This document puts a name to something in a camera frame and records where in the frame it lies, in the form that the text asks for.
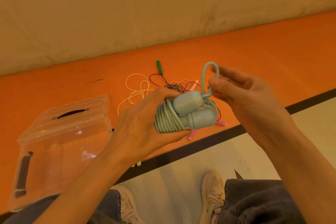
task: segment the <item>light floor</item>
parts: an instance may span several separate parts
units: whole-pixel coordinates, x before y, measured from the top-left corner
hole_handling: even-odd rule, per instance
[[[336,98],[296,113],[298,127],[336,167]],[[279,179],[262,149],[247,134],[123,182],[146,223],[198,223],[203,175],[218,169],[224,178]]]

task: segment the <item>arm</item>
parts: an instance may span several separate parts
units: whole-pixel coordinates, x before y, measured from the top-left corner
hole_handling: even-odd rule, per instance
[[[266,152],[307,223],[334,223],[336,170],[296,127],[261,79],[220,68],[212,94],[232,108],[247,133]]]
[[[190,134],[190,130],[159,134],[154,128],[157,107],[166,97],[178,95],[160,87],[123,110],[106,149],[34,223],[87,223],[107,191],[131,165]]]

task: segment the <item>black triangle on floor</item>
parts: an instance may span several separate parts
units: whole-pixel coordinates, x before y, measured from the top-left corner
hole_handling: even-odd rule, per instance
[[[238,174],[238,172],[236,170],[234,170],[234,172],[236,173],[237,179],[244,179],[240,174]]]

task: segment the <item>jeans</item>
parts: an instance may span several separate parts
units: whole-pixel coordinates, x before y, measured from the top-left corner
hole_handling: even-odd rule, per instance
[[[4,224],[33,223],[58,196],[51,196],[15,213]],[[107,192],[89,224],[123,223],[120,219],[120,194]],[[299,209],[279,180],[228,179],[225,202],[218,224],[305,223]]]

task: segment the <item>pink handle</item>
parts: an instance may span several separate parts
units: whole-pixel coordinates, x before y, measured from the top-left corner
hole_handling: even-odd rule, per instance
[[[223,127],[225,127],[226,126],[226,122],[224,122],[224,121],[221,121],[221,120],[218,120],[218,121],[216,121],[216,123],[215,123],[216,125],[220,125],[220,126],[223,126]]]
[[[195,134],[196,134],[196,129],[193,129],[193,130],[191,131],[191,134],[188,135],[187,138],[191,141],[191,140],[194,138]]]

